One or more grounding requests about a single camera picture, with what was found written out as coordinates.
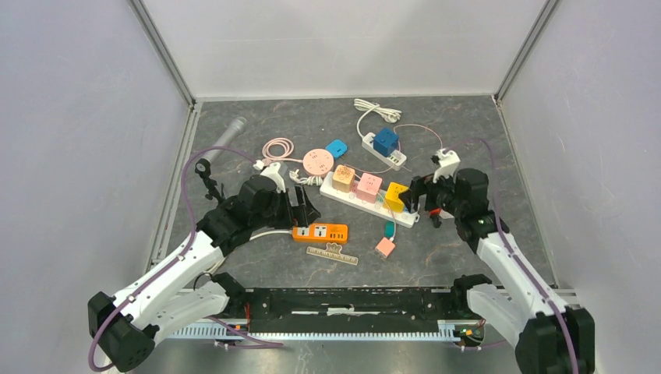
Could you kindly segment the yellow cube socket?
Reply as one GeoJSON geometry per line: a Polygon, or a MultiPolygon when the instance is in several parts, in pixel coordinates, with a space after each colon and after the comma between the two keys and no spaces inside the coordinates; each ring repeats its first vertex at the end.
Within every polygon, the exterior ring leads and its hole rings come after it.
{"type": "Polygon", "coordinates": [[[405,209],[405,204],[400,198],[400,194],[408,191],[408,186],[391,182],[386,190],[384,197],[385,205],[393,213],[402,213],[405,209]]]}

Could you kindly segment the orange power strip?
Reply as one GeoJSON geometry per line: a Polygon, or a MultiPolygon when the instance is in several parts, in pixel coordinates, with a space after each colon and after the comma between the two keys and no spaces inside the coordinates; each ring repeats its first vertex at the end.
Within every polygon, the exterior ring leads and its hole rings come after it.
{"type": "Polygon", "coordinates": [[[348,226],[346,224],[311,224],[308,227],[292,229],[292,238],[295,242],[306,243],[337,243],[346,244],[348,241],[348,226]]]}

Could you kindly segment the long white power strip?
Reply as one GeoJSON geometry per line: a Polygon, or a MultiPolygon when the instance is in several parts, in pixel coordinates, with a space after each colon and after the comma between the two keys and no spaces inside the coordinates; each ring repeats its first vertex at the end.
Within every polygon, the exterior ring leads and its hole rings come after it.
{"type": "Polygon", "coordinates": [[[326,178],[323,180],[323,184],[320,187],[320,194],[322,196],[354,207],[363,212],[370,213],[376,217],[396,222],[397,225],[401,225],[405,228],[412,228],[414,224],[419,222],[420,215],[416,212],[409,213],[407,210],[403,210],[402,212],[398,213],[391,211],[384,200],[386,193],[384,190],[380,190],[377,193],[375,202],[371,203],[369,201],[360,199],[356,195],[355,187],[357,186],[357,182],[354,182],[350,192],[342,192],[338,189],[335,189],[332,186],[333,174],[333,172],[329,172],[326,178]]]}

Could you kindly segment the white power strip with USB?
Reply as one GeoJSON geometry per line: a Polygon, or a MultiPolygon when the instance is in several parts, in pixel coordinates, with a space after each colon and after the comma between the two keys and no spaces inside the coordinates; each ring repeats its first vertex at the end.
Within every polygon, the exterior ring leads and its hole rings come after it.
{"type": "Polygon", "coordinates": [[[398,135],[391,130],[382,129],[379,133],[368,132],[362,138],[362,147],[384,162],[388,168],[399,171],[405,165],[407,157],[398,148],[398,135]]]}

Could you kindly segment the pink cube socket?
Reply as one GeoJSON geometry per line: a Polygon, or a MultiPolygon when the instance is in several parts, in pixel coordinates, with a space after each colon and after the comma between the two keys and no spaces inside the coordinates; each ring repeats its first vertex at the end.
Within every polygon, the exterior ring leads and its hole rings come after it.
{"type": "Polygon", "coordinates": [[[383,179],[376,175],[363,173],[356,185],[356,196],[367,203],[375,203],[382,181],[383,179]]]}

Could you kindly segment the pink cube charger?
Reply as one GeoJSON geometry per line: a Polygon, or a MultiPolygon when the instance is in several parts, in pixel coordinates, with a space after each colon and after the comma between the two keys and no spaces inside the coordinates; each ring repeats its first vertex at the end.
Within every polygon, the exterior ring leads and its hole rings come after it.
{"type": "Polygon", "coordinates": [[[395,249],[395,244],[390,238],[383,237],[375,246],[375,250],[378,251],[384,258],[387,258],[395,249]]]}

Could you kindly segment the tan dragon cube socket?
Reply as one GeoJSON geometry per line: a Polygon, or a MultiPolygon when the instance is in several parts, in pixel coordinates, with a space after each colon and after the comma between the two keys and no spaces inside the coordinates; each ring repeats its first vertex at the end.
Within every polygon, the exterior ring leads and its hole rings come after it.
{"type": "Polygon", "coordinates": [[[355,169],[339,164],[332,176],[332,187],[340,192],[350,193],[355,181],[355,169]]]}

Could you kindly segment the pink round socket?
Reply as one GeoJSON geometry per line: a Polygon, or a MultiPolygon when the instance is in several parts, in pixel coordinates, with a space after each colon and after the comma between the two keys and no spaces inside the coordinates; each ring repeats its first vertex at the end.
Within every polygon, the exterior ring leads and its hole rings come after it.
{"type": "Polygon", "coordinates": [[[334,157],[328,150],[313,149],[304,155],[302,166],[308,176],[325,178],[333,170],[334,157]]]}

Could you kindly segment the blue cube socket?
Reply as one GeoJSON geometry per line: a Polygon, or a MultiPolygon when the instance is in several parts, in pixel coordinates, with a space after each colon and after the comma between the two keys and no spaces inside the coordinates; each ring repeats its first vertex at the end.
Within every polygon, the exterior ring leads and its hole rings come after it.
{"type": "Polygon", "coordinates": [[[389,157],[398,144],[399,135],[387,128],[382,128],[373,138],[373,149],[383,157],[389,157]]]}

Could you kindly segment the blue adapter plug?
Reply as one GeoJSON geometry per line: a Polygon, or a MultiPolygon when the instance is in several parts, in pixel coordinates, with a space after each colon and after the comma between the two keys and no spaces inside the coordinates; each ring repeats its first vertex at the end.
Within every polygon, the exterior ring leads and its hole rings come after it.
{"type": "Polygon", "coordinates": [[[347,153],[348,146],[342,140],[335,139],[325,147],[325,150],[328,151],[335,160],[337,160],[347,153]]]}

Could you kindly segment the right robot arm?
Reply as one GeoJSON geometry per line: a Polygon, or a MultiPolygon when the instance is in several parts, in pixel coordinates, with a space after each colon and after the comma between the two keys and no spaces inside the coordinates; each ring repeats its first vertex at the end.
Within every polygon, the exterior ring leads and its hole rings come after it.
{"type": "Polygon", "coordinates": [[[491,178],[474,168],[460,168],[451,148],[433,156],[434,173],[412,179],[400,199],[415,211],[425,198],[435,227],[442,212],[454,218],[456,232],[497,276],[505,289],[482,274],[455,281],[452,312],[474,314],[490,323],[514,349],[523,373],[593,373],[596,370],[596,328],[588,310],[574,308],[560,297],[519,249],[500,216],[498,195],[489,191],[491,178]]]}

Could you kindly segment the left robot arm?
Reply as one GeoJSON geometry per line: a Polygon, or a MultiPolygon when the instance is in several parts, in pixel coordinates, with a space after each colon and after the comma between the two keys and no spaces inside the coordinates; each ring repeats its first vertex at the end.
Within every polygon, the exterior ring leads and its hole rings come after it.
{"type": "Polygon", "coordinates": [[[244,295],[216,281],[191,295],[177,294],[193,277],[249,242],[255,231],[305,227],[320,218],[304,186],[295,187],[297,202],[291,202],[278,162],[265,165],[252,159],[257,173],[242,183],[236,195],[225,196],[222,185],[211,178],[205,156],[217,149],[201,150],[184,165],[195,168],[207,187],[206,198],[216,200],[216,207],[199,221],[192,220],[179,249],[141,278],[113,295],[99,291],[88,301],[93,340],[87,359],[93,372],[131,371],[176,330],[220,312],[238,316],[245,307],[244,295]]]}

